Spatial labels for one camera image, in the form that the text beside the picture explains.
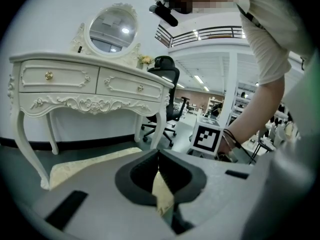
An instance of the gray plastic surface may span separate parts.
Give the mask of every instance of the gray plastic surface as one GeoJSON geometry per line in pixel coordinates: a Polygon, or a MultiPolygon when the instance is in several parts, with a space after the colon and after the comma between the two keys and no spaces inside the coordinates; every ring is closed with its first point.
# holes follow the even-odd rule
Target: gray plastic surface
{"type": "MultiPolygon", "coordinates": [[[[166,150],[207,175],[206,187],[196,200],[179,205],[183,219],[196,226],[180,235],[174,234],[154,207],[131,203],[115,186],[116,171],[149,151],[87,167],[48,192],[33,209],[45,218],[71,191],[88,193],[65,228],[68,234],[64,239],[265,239],[313,187],[320,165],[319,137],[285,143],[276,152],[262,155],[255,166],[166,150]],[[249,177],[244,180],[226,175],[226,170],[249,173],[249,177]]],[[[41,224],[42,232],[59,234],[50,225],[46,230],[44,221],[41,224]]]]}
{"type": "Polygon", "coordinates": [[[50,214],[73,190],[88,193],[63,230],[84,240],[165,239],[175,234],[153,206],[127,200],[115,185],[116,171],[149,151],[91,165],[48,192],[33,206],[42,218],[50,214]]]}

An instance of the vanity table drawer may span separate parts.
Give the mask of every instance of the vanity table drawer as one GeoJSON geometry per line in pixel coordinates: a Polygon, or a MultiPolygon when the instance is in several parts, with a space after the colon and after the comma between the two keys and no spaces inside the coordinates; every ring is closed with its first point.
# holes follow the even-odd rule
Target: vanity table drawer
{"type": "Polygon", "coordinates": [[[136,75],[100,68],[96,94],[159,102],[162,92],[163,86],[160,83],[136,75]]]}
{"type": "Polygon", "coordinates": [[[21,64],[19,92],[94,94],[98,73],[98,66],[58,60],[27,60],[21,64]]]}

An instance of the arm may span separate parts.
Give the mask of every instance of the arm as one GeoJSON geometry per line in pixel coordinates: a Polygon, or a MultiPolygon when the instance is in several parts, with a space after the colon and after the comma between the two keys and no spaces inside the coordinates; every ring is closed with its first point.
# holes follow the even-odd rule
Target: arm
{"type": "Polygon", "coordinates": [[[260,85],[243,113],[228,127],[238,142],[247,141],[275,114],[285,91],[285,77],[260,85]]]}
{"type": "MultiPolygon", "coordinates": [[[[240,17],[243,31],[260,71],[259,87],[251,102],[228,127],[242,144],[259,131],[277,111],[285,90],[284,75],[290,70],[291,65],[288,62],[288,50],[279,46],[265,29],[257,27],[242,15],[240,17]]],[[[230,151],[224,139],[218,151],[225,154],[230,151]]]]}

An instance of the sleeve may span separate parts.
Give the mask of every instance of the sleeve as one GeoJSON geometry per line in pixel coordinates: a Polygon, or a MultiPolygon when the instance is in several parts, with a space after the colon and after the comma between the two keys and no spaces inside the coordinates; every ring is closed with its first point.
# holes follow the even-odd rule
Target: sleeve
{"type": "Polygon", "coordinates": [[[259,66],[259,84],[264,85],[285,75],[291,65],[289,51],[282,48],[267,30],[257,27],[242,14],[242,29],[259,66]]]}

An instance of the curved table leg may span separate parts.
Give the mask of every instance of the curved table leg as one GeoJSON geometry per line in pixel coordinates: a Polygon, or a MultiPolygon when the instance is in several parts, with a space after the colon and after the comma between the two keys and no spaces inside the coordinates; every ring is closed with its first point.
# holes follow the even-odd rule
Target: curved table leg
{"type": "Polygon", "coordinates": [[[41,187],[45,190],[49,189],[48,174],[37,158],[35,152],[31,148],[24,129],[25,114],[20,110],[12,109],[11,111],[11,125],[14,134],[14,140],[25,158],[32,164],[41,177],[41,187]]]}
{"type": "Polygon", "coordinates": [[[134,141],[139,142],[140,141],[140,131],[141,131],[141,125],[142,125],[142,115],[137,115],[136,122],[135,122],[135,133],[134,133],[134,141]]]}
{"type": "Polygon", "coordinates": [[[156,127],[154,136],[152,138],[150,149],[156,149],[157,145],[162,137],[162,134],[166,128],[167,124],[167,111],[166,108],[161,109],[158,113],[155,114],[156,116],[156,127]]]}
{"type": "Polygon", "coordinates": [[[45,127],[45,131],[47,136],[49,137],[49,141],[52,147],[52,153],[55,155],[59,154],[59,149],[55,140],[55,135],[54,135],[54,131],[52,130],[52,124],[51,124],[51,119],[50,119],[50,113],[46,113],[43,116],[43,121],[44,121],[44,127],[45,127]]]}

